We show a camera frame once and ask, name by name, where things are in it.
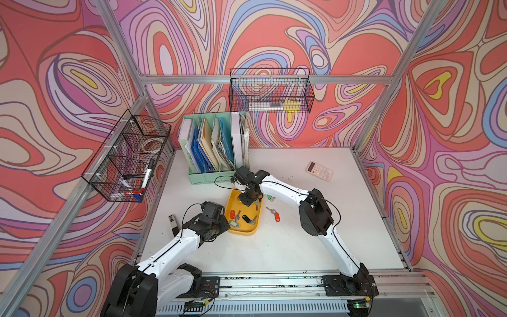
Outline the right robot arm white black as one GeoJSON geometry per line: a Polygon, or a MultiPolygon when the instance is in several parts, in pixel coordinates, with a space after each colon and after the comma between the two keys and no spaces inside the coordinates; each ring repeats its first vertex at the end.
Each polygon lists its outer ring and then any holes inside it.
{"type": "Polygon", "coordinates": [[[374,277],[340,237],[331,211],[335,206],[324,198],[321,191],[316,188],[310,191],[299,189],[278,180],[265,170],[253,173],[244,166],[235,172],[231,182],[240,190],[239,200],[245,206],[260,202],[269,195],[297,209],[302,229],[310,236],[317,237],[338,261],[339,274],[322,277],[328,296],[370,299],[379,296],[374,277]]]}

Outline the yellow plastic storage box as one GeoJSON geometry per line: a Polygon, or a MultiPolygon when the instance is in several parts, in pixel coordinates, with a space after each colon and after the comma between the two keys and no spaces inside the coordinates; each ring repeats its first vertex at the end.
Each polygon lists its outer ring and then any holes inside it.
{"type": "Polygon", "coordinates": [[[231,195],[228,199],[227,206],[225,207],[225,216],[228,221],[232,221],[230,217],[230,212],[232,210],[235,210],[236,212],[241,211],[240,214],[240,220],[237,222],[240,227],[239,228],[233,228],[230,226],[230,232],[235,233],[238,235],[253,235],[258,228],[258,225],[260,224],[260,216],[261,216],[261,208],[262,208],[262,202],[259,205],[250,205],[250,206],[244,206],[239,200],[238,195],[241,194],[239,190],[232,190],[231,195]],[[247,224],[243,219],[242,216],[247,215],[249,218],[254,218],[255,215],[258,215],[257,218],[257,225],[249,225],[247,224]]]}

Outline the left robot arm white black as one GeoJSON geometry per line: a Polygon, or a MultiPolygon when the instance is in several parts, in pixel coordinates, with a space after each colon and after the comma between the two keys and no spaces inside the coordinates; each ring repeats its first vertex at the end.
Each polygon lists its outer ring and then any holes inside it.
{"type": "Polygon", "coordinates": [[[117,272],[100,312],[101,316],[154,316],[176,297],[200,292],[201,271],[184,260],[203,244],[227,232],[224,207],[197,203],[201,213],[182,225],[181,231],[150,258],[123,265],[117,272]]]}

